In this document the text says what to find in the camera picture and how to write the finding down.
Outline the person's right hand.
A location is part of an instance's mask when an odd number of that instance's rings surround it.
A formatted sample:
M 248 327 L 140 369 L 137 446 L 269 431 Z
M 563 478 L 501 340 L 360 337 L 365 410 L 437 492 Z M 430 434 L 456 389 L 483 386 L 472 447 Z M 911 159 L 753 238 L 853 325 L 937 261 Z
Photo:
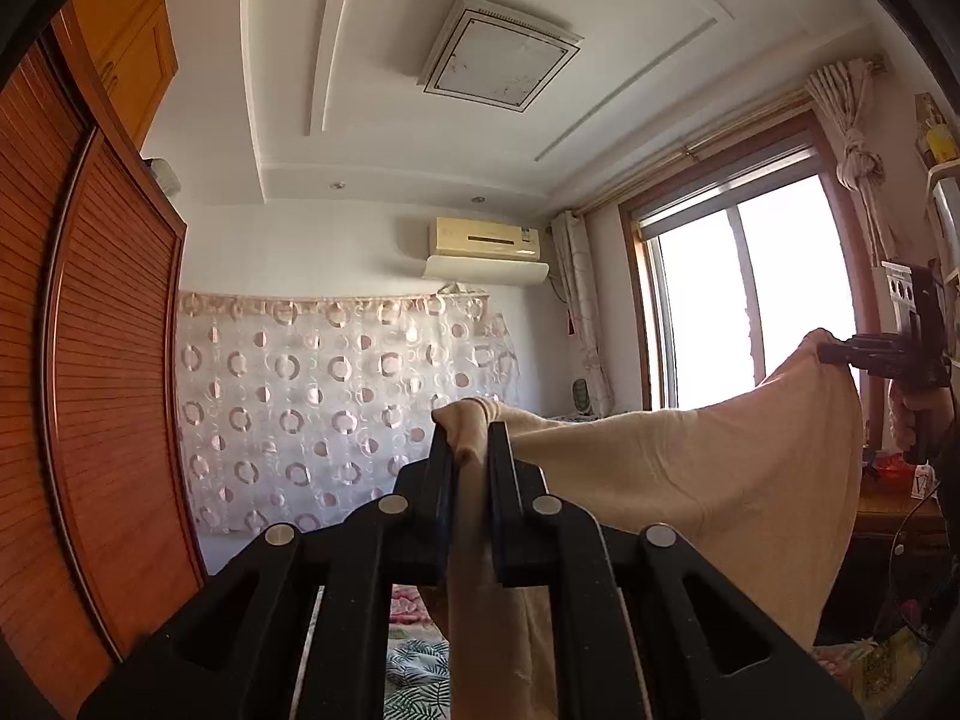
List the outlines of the person's right hand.
M 918 465 L 946 442 L 955 421 L 950 387 L 907 388 L 894 380 L 889 387 L 893 442 L 903 460 Z

